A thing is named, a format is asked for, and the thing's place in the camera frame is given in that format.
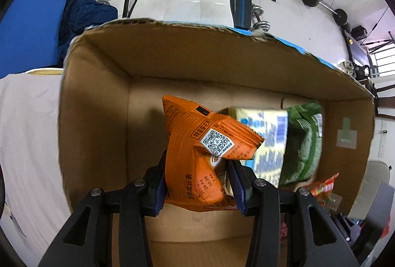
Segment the grey plastic chair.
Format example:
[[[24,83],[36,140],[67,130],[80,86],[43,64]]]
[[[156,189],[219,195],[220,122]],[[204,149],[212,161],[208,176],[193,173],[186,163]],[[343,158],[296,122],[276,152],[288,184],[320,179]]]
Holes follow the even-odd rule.
[[[379,192],[380,186],[383,183],[389,184],[389,182],[389,166],[381,161],[369,161],[359,193],[348,217],[356,220],[365,220],[371,206],[373,205],[375,197]]]

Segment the dark blue garment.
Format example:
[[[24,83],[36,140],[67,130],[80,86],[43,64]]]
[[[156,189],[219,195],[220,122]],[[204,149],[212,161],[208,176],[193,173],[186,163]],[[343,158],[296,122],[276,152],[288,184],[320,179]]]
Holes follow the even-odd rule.
[[[118,18],[118,10],[107,2],[96,0],[66,0],[58,30],[58,63],[64,64],[71,41],[87,27],[102,25]]]

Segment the blue foam mat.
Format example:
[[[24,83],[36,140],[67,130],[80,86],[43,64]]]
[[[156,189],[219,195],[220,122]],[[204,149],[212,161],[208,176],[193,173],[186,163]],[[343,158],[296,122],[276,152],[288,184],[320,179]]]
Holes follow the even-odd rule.
[[[0,76],[58,63],[65,0],[14,0],[1,21]]]

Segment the black speaker box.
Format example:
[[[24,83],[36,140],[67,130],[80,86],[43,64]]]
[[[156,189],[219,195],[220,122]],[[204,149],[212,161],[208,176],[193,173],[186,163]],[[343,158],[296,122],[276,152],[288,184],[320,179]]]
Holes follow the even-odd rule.
[[[362,41],[367,38],[368,36],[368,31],[366,28],[362,25],[356,26],[351,30],[351,36],[354,38],[356,41]]]

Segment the open cardboard box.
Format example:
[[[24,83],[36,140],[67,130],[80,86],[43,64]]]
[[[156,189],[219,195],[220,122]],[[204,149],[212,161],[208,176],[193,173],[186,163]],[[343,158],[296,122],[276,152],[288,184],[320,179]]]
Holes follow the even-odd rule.
[[[232,106],[323,107],[313,173],[349,212],[366,172],[374,100],[357,81],[269,35],[115,20],[71,42],[61,80],[59,165],[72,216],[44,266],[357,266],[310,192],[242,165],[266,145]]]

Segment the short barbell on floor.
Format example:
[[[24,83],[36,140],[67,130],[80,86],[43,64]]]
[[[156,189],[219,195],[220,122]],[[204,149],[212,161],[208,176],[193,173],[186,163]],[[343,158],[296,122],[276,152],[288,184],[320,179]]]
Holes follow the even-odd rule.
[[[335,23],[340,27],[343,27],[347,24],[348,16],[347,13],[342,9],[332,9],[328,5],[324,4],[322,0],[302,0],[302,2],[305,6],[310,8],[317,7],[319,5],[324,7],[332,13]]]

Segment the white blue tissue pack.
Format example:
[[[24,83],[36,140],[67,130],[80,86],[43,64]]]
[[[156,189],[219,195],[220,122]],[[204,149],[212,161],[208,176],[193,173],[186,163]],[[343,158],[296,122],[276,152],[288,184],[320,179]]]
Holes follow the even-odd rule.
[[[257,178],[263,178],[277,187],[287,144],[287,111],[232,107],[228,109],[228,114],[264,139],[253,158],[241,160],[241,164],[250,167]]]

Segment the red flowered snack packet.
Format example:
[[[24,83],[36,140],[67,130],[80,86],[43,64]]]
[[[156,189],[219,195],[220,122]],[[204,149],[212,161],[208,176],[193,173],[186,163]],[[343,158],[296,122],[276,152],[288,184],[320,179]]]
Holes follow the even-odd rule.
[[[325,207],[329,203],[329,199],[331,198],[334,184],[336,178],[339,176],[339,173],[336,173],[332,177],[328,178],[325,181],[315,181],[310,185],[306,186],[306,188],[310,191],[310,193],[317,199],[321,207]],[[280,241],[284,242],[287,239],[288,227],[286,223],[286,213],[281,213],[280,215]]]

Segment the orange snack packet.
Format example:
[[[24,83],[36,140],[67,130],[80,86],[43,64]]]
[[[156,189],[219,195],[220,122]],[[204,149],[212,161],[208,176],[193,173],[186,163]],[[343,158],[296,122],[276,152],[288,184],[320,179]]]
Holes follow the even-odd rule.
[[[249,160],[264,139],[228,115],[182,98],[162,98],[169,141],[166,201],[196,212],[233,210],[212,159]]]

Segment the green snack packet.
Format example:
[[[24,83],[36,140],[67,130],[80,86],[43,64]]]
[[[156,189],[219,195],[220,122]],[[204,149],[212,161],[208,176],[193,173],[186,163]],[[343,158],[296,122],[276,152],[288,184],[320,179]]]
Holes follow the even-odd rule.
[[[279,185],[309,180],[316,172],[322,152],[323,115],[317,102],[287,109],[287,142]]]

